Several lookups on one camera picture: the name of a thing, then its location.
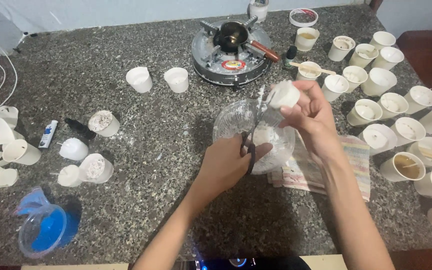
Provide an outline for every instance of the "amber liquid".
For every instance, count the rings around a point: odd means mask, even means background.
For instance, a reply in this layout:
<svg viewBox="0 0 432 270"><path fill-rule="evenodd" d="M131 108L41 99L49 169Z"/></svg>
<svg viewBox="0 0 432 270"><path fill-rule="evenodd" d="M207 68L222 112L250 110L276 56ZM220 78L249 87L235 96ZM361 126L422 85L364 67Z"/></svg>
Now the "amber liquid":
<svg viewBox="0 0 432 270"><path fill-rule="evenodd" d="M418 165L408 167L413 164L416 164L416 162L407 156L397 155L394 158L394 166L398 172L409 179L416 179L420 175L420 168Z"/></svg>
<svg viewBox="0 0 432 270"><path fill-rule="evenodd" d="M308 34L308 33L301 33L299 34L301 37L307 39L307 40L314 40L316 37L312 34Z"/></svg>

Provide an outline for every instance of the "metal pouring pot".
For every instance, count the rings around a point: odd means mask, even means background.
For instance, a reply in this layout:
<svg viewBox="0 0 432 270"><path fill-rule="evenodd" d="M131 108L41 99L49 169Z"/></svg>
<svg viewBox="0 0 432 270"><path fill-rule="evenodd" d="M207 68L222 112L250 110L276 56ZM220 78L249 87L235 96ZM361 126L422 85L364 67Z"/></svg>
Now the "metal pouring pot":
<svg viewBox="0 0 432 270"><path fill-rule="evenodd" d="M219 46L224 52L237 52L238 47L248 42L250 45L264 52L264 56L274 63L281 60L279 54L263 44L249 38L248 29L239 21L227 21L219 30Z"/></svg>

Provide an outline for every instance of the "blue plastic cup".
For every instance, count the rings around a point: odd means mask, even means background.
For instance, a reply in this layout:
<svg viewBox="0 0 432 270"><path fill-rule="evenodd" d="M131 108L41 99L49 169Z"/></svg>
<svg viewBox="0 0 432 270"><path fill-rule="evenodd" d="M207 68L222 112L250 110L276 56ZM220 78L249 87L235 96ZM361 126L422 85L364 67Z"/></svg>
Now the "blue plastic cup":
<svg viewBox="0 0 432 270"><path fill-rule="evenodd" d="M39 259L71 242L78 232L79 219L54 204L29 214L19 231L19 249L26 257Z"/></svg>

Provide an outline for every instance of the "clear plastic bowl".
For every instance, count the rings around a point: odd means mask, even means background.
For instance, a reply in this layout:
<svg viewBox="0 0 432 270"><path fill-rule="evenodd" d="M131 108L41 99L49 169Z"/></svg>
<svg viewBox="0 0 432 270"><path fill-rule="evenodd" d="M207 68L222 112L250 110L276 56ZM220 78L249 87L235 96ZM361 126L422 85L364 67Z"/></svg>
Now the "clear plastic bowl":
<svg viewBox="0 0 432 270"><path fill-rule="evenodd" d="M78 232L79 220L54 204L32 211L19 231L19 249L26 257L39 259L62 247Z"/></svg>
<svg viewBox="0 0 432 270"><path fill-rule="evenodd" d="M216 118L213 127L213 142L219 138L231 138L237 133L249 131L255 125L258 101L243 99L225 107ZM284 165L291 157L295 144L295 132L292 127L279 128L284 118L279 112L269 108L259 125L274 127L278 139L271 142L273 149L254 164L252 175L267 174Z"/></svg>

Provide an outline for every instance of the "stove burner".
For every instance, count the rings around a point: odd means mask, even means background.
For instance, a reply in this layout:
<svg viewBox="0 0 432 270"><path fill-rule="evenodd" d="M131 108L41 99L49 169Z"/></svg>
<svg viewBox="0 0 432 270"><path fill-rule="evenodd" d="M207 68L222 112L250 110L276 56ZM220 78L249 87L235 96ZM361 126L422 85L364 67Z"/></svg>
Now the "stove burner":
<svg viewBox="0 0 432 270"><path fill-rule="evenodd" d="M256 21L256 16L249 21L201 21L202 29L191 46L195 71L211 83L236 89L269 71L271 61L265 53L247 42L250 38L271 47L269 36Z"/></svg>

